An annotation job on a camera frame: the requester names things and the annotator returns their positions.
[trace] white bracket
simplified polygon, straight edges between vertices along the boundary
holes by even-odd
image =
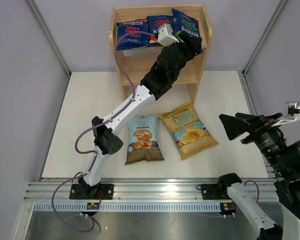
[[[179,40],[172,35],[170,24],[163,24],[158,28],[158,43],[164,47],[179,43]]]
[[[300,113],[289,114],[290,108],[300,110],[300,101],[288,101],[285,104],[286,104],[286,114],[283,116],[283,119],[273,124],[272,125],[273,127],[293,123],[300,120]]]

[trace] yellow chip bag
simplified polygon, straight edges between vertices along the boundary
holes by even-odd
[[[191,100],[171,112],[158,114],[158,117],[172,134],[182,160],[218,144],[200,121]]]

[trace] wooden crate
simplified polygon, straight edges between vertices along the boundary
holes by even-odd
[[[213,30],[205,5],[159,5],[159,6],[133,6],[133,7],[114,7],[111,14],[111,23],[109,29],[109,41],[112,53],[115,50],[117,42],[117,23],[128,22],[136,19],[145,19],[147,16],[170,15],[172,16],[171,8],[178,9],[186,15],[198,20],[199,32],[202,38],[204,47],[203,54],[196,56],[193,60],[186,63],[186,66],[181,70],[177,81],[174,84],[187,84],[189,98],[195,101],[198,92],[198,87],[205,68],[211,41],[213,38]],[[158,49],[162,46],[141,47],[128,51],[144,51],[145,49]],[[118,51],[118,61],[122,65],[125,72],[131,78],[135,85],[138,85],[149,72],[151,66],[157,60],[157,54],[152,55],[133,55],[125,56],[124,51]],[[123,99],[128,97],[130,83],[115,64],[116,73],[119,80],[120,89]]]

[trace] metal floor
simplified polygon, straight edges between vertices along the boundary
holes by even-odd
[[[283,226],[278,203],[259,205]],[[60,212],[63,219],[74,214]],[[26,240],[256,240],[244,216],[223,219],[215,212],[98,212],[94,218],[101,229],[96,225],[92,232],[79,233],[65,226],[55,228],[60,222],[51,211],[34,211]],[[68,223],[81,229],[91,226],[83,217]]]

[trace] brown chip bag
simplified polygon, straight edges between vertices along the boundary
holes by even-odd
[[[125,165],[146,161],[165,160],[158,145],[156,114],[135,116],[129,123],[128,151]]]
[[[218,144],[200,121],[191,100],[171,112],[158,114],[158,117],[172,134],[182,160]]]

